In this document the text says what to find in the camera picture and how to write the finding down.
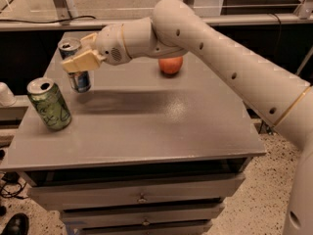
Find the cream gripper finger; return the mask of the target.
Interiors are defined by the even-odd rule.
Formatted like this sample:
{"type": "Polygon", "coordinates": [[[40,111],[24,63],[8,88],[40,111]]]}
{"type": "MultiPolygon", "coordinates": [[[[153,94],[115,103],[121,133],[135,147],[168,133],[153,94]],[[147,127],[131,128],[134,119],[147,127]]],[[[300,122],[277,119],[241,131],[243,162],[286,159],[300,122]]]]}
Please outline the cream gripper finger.
{"type": "Polygon", "coordinates": [[[93,71],[98,69],[105,59],[97,50],[87,50],[63,60],[62,67],[67,73],[93,71]]]}
{"type": "Polygon", "coordinates": [[[88,34],[80,39],[81,46],[84,49],[94,49],[97,33],[88,34]]]}

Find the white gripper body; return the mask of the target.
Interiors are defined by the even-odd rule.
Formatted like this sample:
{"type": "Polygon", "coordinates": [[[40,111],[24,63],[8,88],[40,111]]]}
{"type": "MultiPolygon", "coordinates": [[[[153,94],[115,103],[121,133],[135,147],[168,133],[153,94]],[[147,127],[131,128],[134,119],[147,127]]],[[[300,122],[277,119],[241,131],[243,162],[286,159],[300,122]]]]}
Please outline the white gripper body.
{"type": "Polygon", "coordinates": [[[107,64],[117,66],[131,61],[123,40],[122,23],[105,26],[99,31],[95,46],[107,64]]]}

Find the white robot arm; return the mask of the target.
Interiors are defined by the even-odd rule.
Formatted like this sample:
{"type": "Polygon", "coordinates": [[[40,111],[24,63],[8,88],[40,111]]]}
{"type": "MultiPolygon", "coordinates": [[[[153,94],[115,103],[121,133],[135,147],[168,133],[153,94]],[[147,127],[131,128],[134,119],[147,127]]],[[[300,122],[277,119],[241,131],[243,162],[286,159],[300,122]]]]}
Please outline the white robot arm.
{"type": "Polygon", "coordinates": [[[81,39],[65,59],[67,72],[138,57],[200,58],[268,125],[302,151],[293,179],[283,235],[313,234],[313,88],[207,25],[180,0],[161,0],[149,18],[111,24],[81,39]]]}

